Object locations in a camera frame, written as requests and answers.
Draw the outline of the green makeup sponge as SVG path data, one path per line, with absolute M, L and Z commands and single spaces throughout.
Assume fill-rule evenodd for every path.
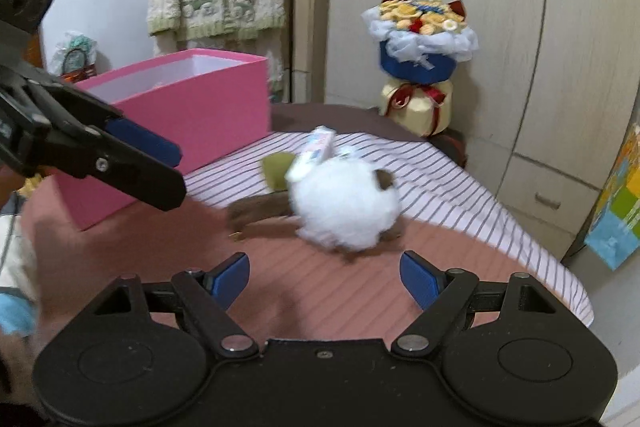
M 286 173 L 295 159 L 296 155 L 290 152 L 277 152 L 262 158 L 262 175 L 271 192 L 283 192 L 288 189 Z

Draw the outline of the white fluffy plush sheep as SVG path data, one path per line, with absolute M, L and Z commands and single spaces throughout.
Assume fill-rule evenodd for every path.
M 297 235 L 327 251 L 362 253 L 405 231 L 390 171 L 359 157 L 333 156 L 288 184 Z

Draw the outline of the pink cardboard box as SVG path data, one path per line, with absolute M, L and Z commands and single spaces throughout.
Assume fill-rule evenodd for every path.
M 270 132 L 268 60 L 190 49 L 111 70 L 76 87 L 176 143 L 189 174 Z

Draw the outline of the colourful paper gift bag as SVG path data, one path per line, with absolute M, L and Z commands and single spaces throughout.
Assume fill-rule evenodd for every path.
M 632 124 L 594 210 L 585 243 L 611 269 L 639 249 L 639 125 Z

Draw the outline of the cream ribbon gift box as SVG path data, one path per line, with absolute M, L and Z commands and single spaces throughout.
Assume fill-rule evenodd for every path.
M 449 127 L 452 91 L 450 80 L 417 84 L 392 78 L 382 89 L 378 113 L 413 134 L 428 138 Z

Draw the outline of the crochet flower bouquet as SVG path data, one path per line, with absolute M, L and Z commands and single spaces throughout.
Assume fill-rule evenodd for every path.
M 480 48 L 460 0 L 382 0 L 361 18 L 378 46 L 382 71 L 399 80 L 448 80 Z

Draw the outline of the beige wardrobe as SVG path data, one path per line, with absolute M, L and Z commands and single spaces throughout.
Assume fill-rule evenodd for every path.
M 311 101 L 378 101 L 387 77 L 361 15 L 380 1 L 316 1 Z M 639 0 L 459 1 L 480 44 L 451 77 L 451 122 L 468 139 L 472 175 L 564 257 L 634 110 Z

